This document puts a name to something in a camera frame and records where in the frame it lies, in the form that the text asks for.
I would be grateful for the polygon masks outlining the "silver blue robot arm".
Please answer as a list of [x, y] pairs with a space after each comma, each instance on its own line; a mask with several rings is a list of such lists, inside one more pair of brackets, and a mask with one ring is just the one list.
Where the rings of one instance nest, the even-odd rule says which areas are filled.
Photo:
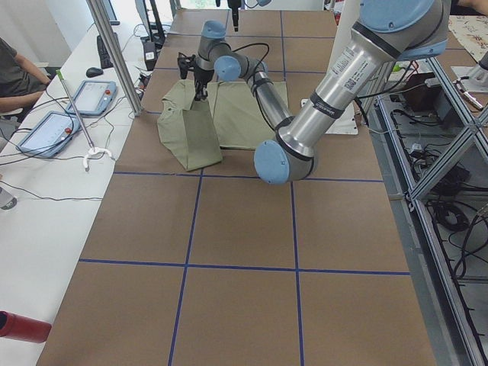
[[[270, 4], [271, 0], [258, 0], [255, 5], [250, 6], [250, 9], [256, 8], [257, 6], [265, 7], [266, 5]], [[247, 6], [245, 1], [239, 0], [228, 0], [227, 1], [228, 8], [231, 10], [232, 13], [232, 20], [233, 20], [233, 29], [235, 32], [239, 31], [239, 9], [245, 8]], [[223, 35], [224, 27], [221, 23], [217, 21], [209, 21], [205, 24], [206, 31], [213, 31], [215, 34]]]
[[351, 40], [297, 115], [292, 115], [263, 62], [232, 51], [226, 28], [206, 21], [194, 59], [197, 100], [207, 83], [243, 79], [272, 126], [274, 137], [255, 150], [261, 180], [280, 185], [301, 180], [316, 168], [315, 146], [385, 63], [437, 56], [447, 45], [449, 1], [362, 1]]

